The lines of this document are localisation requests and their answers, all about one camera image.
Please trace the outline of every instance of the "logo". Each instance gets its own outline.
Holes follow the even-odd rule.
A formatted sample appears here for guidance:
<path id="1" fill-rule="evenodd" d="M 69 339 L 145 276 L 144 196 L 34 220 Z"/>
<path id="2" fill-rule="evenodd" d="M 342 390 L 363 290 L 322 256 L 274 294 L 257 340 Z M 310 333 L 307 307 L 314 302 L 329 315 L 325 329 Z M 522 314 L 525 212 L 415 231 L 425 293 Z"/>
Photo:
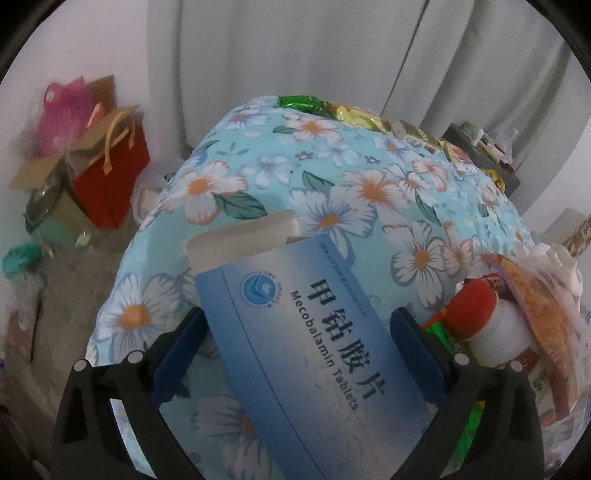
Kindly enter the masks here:
<path id="1" fill-rule="evenodd" d="M 240 293 L 244 302 L 251 307 L 271 307 L 281 297 L 281 284 L 275 282 L 275 275 L 271 272 L 252 272 L 242 280 Z"/>

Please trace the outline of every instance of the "paper bag handle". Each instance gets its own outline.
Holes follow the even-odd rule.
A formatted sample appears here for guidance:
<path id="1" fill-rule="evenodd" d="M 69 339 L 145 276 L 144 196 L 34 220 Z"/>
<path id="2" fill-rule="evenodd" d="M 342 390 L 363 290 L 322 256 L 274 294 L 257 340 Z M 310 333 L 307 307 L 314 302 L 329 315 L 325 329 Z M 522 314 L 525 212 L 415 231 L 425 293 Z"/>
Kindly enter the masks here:
<path id="1" fill-rule="evenodd" d="M 117 138 L 115 138 L 113 141 L 111 141 L 115 127 L 117 126 L 119 121 L 125 116 L 131 117 L 131 131 L 129 130 L 129 128 L 125 128 L 117 136 Z M 131 115 L 131 112 L 120 112 L 115 116 L 115 118 L 113 119 L 113 121 L 109 125 L 109 129 L 107 130 L 107 135 L 105 138 L 105 164 L 103 165 L 103 171 L 105 172 L 105 175 L 108 175 L 109 173 L 111 173 L 111 170 L 113 170 L 113 165 L 111 165 L 111 148 L 113 148 L 115 145 L 117 145 L 119 142 L 121 142 L 128 133 L 129 133 L 128 145 L 129 145 L 129 149 L 131 150 L 135 145 L 135 119 L 134 119 L 133 115 Z"/>

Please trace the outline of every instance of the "white curtain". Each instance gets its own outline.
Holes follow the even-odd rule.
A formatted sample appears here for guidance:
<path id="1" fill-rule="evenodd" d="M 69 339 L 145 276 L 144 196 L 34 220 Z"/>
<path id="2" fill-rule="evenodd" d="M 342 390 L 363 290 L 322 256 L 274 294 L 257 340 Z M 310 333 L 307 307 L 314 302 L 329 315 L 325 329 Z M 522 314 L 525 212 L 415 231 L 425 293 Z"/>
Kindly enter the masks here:
<path id="1" fill-rule="evenodd" d="M 184 0 L 181 93 L 195 146 L 236 105 L 315 95 L 440 137 L 469 120 L 522 160 L 570 50 L 525 0 Z"/>
<path id="2" fill-rule="evenodd" d="M 491 133 L 516 128 L 518 167 L 560 98 L 570 59 L 524 0 L 432 0 L 383 114 L 437 137 L 466 120 Z"/>
<path id="3" fill-rule="evenodd" d="M 187 143 L 195 146 L 228 110 L 261 95 L 315 95 L 380 112 L 425 4 L 184 0 Z"/>

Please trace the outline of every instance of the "green packaging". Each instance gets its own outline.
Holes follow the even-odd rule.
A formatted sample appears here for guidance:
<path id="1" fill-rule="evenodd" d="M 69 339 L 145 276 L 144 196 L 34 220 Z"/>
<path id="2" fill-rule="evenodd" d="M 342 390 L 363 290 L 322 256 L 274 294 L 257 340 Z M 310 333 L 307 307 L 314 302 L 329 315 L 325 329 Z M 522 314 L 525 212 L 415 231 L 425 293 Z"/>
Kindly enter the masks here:
<path id="1" fill-rule="evenodd" d="M 279 106 L 282 108 L 293 108 L 304 113 L 323 116 L 334 119 L 334 115 L 328 110 L 326 103 L 319 98 L 310 95 L 291 95 L 279 97 Z"/>

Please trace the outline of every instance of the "red gift bag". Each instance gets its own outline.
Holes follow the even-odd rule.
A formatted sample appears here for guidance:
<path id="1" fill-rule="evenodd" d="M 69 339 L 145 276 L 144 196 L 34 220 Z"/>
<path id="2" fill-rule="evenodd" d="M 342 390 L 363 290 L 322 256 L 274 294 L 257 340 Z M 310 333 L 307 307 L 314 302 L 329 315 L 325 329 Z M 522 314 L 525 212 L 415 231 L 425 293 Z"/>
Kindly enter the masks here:
<path id="1" fill-rule="evenodd" d="M 129 112 L 113 119 L 106 135 L 104 155 L 90 160 L 89 167 L 72 181 L 86 214 L 98 228 L 119 228 L 123 223 L 135 179 L 150 162 L 144 130 L 133 121 L 131 128 L 111 141 L 113 130 L 125 115 Z"/>

